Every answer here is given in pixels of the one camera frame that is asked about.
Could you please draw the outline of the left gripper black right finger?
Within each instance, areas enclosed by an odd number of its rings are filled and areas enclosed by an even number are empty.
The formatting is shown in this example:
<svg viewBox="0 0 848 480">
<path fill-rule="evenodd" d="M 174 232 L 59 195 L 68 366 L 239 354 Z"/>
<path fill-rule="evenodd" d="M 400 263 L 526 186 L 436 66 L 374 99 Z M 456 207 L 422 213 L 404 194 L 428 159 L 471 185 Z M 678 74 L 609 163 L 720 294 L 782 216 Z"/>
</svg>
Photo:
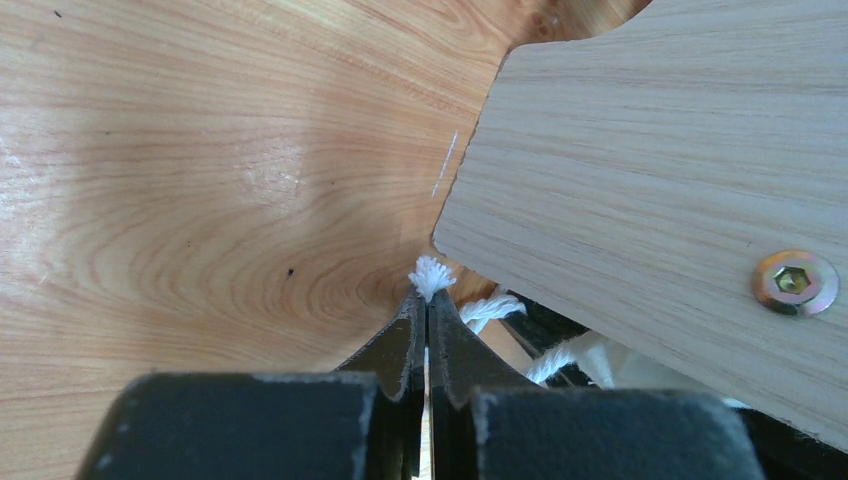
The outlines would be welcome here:
<svg viewBox="0 0 848 480">
<path fill-rule="evenodd" d="M 545 389 L 460 319 L 427 305 L 437 479 L 760 479 L 740 417 L 691 391 Z"/>
</svg>

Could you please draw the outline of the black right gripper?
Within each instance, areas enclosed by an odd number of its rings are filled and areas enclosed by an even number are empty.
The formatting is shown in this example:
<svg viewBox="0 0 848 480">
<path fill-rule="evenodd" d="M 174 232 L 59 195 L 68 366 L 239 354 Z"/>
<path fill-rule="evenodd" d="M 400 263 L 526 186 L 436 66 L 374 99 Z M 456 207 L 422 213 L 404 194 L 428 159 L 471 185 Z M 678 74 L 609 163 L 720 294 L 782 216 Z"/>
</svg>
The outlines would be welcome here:
<svg viewBox="0 0 848 480">
<path fill-rule="evenodd" d="M 508 411 L 527 407 L 550 426 L 557 446 L 574 450 L 578 478 L 594 473 L 661 479 L 844 479 L 845 453 L 765 414 L 737 409 L 702 392 L 601 390 L 565 367 L 547 391 L 519 393 Z"/>
</svg>

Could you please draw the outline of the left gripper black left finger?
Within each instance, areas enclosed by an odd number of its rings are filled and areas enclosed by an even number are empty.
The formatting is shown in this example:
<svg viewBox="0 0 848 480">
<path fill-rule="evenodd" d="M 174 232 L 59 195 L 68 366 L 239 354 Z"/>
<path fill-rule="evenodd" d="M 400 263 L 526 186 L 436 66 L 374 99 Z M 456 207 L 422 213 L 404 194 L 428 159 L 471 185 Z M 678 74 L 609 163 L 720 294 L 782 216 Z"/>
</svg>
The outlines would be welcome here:
<svg viewBox="0 0 848 480">
<path fill-rule="evenodd" d="M 326 373 L 158 372 L 107 411 L 81 479 L 409 479 L 420 470 L 426 307 Z"/>
</svg>

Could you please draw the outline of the pink unicorn drawstring bag blanket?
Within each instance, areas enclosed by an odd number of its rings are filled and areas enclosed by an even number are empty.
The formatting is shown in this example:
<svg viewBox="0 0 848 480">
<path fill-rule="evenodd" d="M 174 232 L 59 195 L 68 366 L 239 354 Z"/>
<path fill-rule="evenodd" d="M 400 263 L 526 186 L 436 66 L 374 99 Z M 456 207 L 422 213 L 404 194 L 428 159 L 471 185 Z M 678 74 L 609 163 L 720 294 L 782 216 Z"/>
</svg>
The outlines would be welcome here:
<svg viewBox="0 0 848 480">
<path fill-rule="evenodd" d="M 498 286 L 490 297 L 465 304 L 460 320 L 478 335 L 492 320 L 525 314 L 519 298 Z M 612 389 L 683 389 L 709 393 L 731 408 L 747 409 L 744 402 L 722 394 L 595 331 L 565 339 L 544 351 L 521 373 L 536 384 L 545 384 L 565 367 L 575 367 L 590 386 Z"/>
</svg>

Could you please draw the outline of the wooden striped pet bed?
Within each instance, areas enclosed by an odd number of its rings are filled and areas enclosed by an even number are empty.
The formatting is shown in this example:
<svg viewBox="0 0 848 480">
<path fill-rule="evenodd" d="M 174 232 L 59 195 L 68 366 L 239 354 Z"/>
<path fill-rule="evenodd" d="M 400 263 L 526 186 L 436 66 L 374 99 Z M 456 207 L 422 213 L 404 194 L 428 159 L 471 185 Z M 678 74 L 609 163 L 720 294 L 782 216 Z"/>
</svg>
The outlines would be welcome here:
<svg viewBox="0 0 848 480">
<path fill-rule="evenodd" d="M 455 262 L 836 448 L 847 289 L 752 291 L 802 250 L 847 278 L 847 5 L 654 1 L 505 59 L 433 234 Z"/>
</svg>

